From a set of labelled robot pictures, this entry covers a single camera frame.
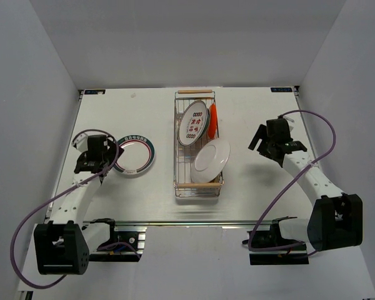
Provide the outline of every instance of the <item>orange plate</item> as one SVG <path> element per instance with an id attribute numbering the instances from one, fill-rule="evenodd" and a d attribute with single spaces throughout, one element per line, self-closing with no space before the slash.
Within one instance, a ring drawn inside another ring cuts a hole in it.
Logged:
<path id="1" fill-rule="evenodd" d="M 217 131 L 217 107 L 215 104 L 211 104 L 210 108 L 210 126 L 208 127 L 207 135 L 210 139 L 215 138 L 215 133 Z"/>

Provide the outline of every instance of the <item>gray wall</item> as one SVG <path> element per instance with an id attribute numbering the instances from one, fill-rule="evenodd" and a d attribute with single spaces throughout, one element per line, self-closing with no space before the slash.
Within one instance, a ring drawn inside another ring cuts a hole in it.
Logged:
<path id="1" fill-rule="evenodd" d="M 299 84 L 344 0 L 31 0 L 78 88 Z"/>
<path id="2" fill-rule="evenodd" d="M 0 299 L 14 299 L 16 226 L 51 195 L 78 91 L 28 0 L 0 0 Z M 21 231 L 24 258 L 36 216 Z"/>
<path id="3" fill-rule="evenodd" d="M 301 106 L 336 127 L 336 150 L 322 166 L 346 192 L 362 197 L 361 248 L 375 287 L 375 0 L 347 0 L 302 83 Z M 323 153 L 331 134 L 306 119 Z"/>

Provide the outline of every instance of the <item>wire dish rack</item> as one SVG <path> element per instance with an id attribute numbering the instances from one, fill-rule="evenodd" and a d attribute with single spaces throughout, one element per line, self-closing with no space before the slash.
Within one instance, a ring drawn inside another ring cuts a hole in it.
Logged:
<path id="1" fill-rule="evenodd" d="M 206 103 L 207 108 L 215 102 L 215 92 L 206 90 L 182 90 L 175 93 L 174 113 L 174 187 L 175 196 L 178 199 L 214 199 L 219 196 L 224 184 L 223 173 L 208 183 L 194 183 L 191 179 L 191 164 L 200 149 L 211 139 L 207 133 L 201 139 L 190 146 L 182 146 L 178 141 L 178 129 L 183 112 L 194 101 L 201 100 Z M 216 138 L 219 138 L 217 124 Z"/>

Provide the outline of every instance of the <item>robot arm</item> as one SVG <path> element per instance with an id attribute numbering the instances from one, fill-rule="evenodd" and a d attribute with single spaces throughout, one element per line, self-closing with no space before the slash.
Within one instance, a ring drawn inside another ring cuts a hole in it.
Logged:
<path id="1" fill-rule="evenodd" d="M 296 177 L 311 163 L 304 145 L 293 141 L 288 122 L 280 117 L 260 125 L 249 149 L 279 163 Z M 311 167 L 297 181 L 313 205 L 310 219 L 274 220 L 280 234 L 275 239 L 311 243 L 317 251 L 360 245 L 363 240 L 363 203 L 356 195 L 347 195 L 335 186 L 317 167 Z"/>
<path id="2" fill-rule="evenodd" d="M 116 147 L 105 135 L 82 135 L 74 147 L 82 152 L 77 160 L 72 185 L 80 185 L 93 174 L 102 172 L 114 161 Z M 123 153 L 119 148 L 118 157 Z M 100 188 L 108 171 L 80 185 L 65 196 L 47 224 L 34 230 L 37 268 L 41 274 L 83 274 L 89 254 L 101 244 L 114 240 L 115 221 L 98 219 L 83 225 L 91 199 Z"/>

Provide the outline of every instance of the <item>rack handle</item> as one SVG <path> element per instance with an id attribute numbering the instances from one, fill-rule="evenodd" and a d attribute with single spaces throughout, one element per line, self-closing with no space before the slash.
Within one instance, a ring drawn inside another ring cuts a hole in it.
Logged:
<path id="1" fill-rule="evenodd" d="M 213 189 L 220 188 L 221 183 L 209 182 L 209 183 L 179 183 L 178 188 L 181 189 Z"/>
<path id="2" fill-rule="evenodd" d="M 178 94 L 211 94 L 212 89 L 180 89 Z"/>

